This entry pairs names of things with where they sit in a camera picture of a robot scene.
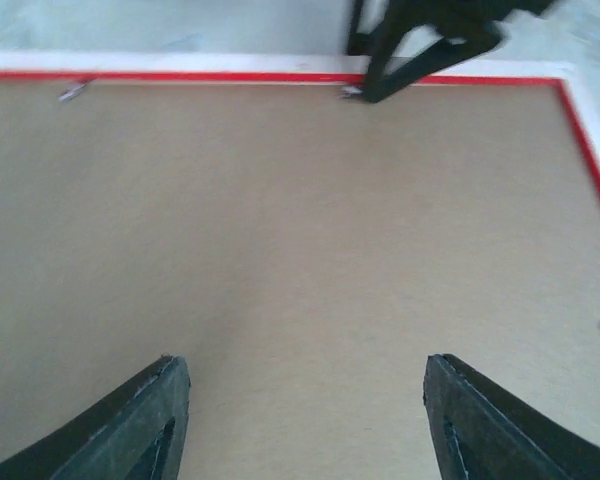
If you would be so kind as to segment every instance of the red border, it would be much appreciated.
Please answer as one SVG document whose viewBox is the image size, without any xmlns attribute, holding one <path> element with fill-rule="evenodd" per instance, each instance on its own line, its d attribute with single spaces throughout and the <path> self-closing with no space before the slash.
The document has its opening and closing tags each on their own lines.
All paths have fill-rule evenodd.
<svg viewBox="0 0 600 480">
<path fill-rule="evenodd" d="M 360 83 L 361 74 L 284 73 L 284 72 L 87 72 L 87 71 L 15 71 L 0 70 L 0 81 L 91 81 L 117 80 L 141 82 L 208 82 L 208 83 Z M 567 90 L 565 80 L 553 77 L 485 77 L 435 75 L 422 79 L 425 85 L 505 85 L 555 87 L 573 135 L 600 196 L 600 165 L 596 159 L 586 127 Z"/>
</svg>

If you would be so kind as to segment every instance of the cardboard surface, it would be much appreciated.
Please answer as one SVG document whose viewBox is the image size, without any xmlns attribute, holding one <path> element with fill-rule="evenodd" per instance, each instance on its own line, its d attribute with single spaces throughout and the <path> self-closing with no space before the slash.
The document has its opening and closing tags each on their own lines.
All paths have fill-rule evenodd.
<svg viewBox="0 0 600 480">
<path fill-rule="evenodd" d="M 0 460 L 162 353 L 180 478 L 437 478 L 427 355 L 600 445 L 600 206 L 548 87 L 0 84 Z"/>
</svg>

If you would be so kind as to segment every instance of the red strip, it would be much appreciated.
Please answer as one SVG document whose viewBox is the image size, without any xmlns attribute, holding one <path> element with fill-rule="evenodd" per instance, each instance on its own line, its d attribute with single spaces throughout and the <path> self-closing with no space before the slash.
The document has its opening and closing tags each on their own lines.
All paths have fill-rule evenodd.
<svg viewBox="0 0 600 480">
<path fill-rule="evenodd" d="M 85 71 L 14 71 L 0 70 L 0 81 L 88 81 L 119 80 L 142 82 L 209 82 L 209 83 L 352 83 L 363 80 L 361 74 L 349 73 L 257 73 L 257 72 L 85 72 Z M 501 85 L 501 86 L 553 86 L 556 87 L 574 136 L 593 177 L 600 196 L 600 167 L 596 161 L 586 129 L 562 80 L 546 77 L 476 77 L 435 75 L 418 83 L 423 85 Z"/>
<path fill-rule="evenodd" d="M 591 141 L 589 140 L 589 136 L 587 135 L 585 127 L 578 118 L 578 112 L 571 101 L 571 97 L 569 97 L 566 84 L 564 82 L 560 82 L 557 90 L 569 123 L 571 124 L 573 135 L 578 142 L 580 152 L 584 157 L 585 163 L 589 169 L 589 173 L 591 174 L 593 182 L 598 191 L 598 195 L 600 196 L 600 164 L 596 160 L 596 155 L 591 145 Z"/>
</svg>

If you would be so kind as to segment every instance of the brown surface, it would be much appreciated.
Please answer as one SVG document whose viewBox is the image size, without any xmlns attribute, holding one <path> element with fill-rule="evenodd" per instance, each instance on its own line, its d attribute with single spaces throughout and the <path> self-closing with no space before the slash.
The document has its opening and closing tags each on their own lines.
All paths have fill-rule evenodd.
<svg viewBox="0 0 600 480">
<path fill-rule="evenodd" d="M 182 479 L 438 478 L 452 352 L 600 444 L 600 208 L 548 88 L 0 85 L 0 460 L 161 353 Z"/>
</svg>

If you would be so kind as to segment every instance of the red line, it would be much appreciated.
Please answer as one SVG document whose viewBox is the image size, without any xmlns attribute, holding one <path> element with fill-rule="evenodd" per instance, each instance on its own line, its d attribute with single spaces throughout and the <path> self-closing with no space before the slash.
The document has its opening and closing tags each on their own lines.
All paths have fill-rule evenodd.
<svg viewBox="0 0 600 480">
<path fill-rule="evenodd" d="M 285 73 L 285 72 L 89 72 L 89 71 L 16 71 L 0 70 L 0 81 L 88 81 L 118 80 L 142 82 L 209 82 L 209 83 L 353 83 L 362 82 L 363 75 L 349 73 Z M 580 147 L 582 156 L 600 196 L 600 166 L 581 124 L 564 82 L 551 77 L 486 77 L 435 75 L 420 82 L 423 85 L 501 85 L 553 86 L 560 99 Z"/>
<path fill-rule="evenodd" d="M 560 82 L 557 90 L 567 119 L 569 120 L 573 130 L 573 135 L 578 142 L 580 152 L 585 160 L 585 163 L 587 164 L 589 173 L 591 174 L 593 183 L 595 184 L 596 190 L 598 191 L 598 195 L 600 197 L 600 164 L 596 160 L 596 155 L 591 145 L 589 136 L 587 135 L 587 131 L 578 117 L 578 112 L 576 111 L 576 108 L 571 101 L 571 97 L 567 92 L 567 86 L 565 82 Z"/>
</svg>

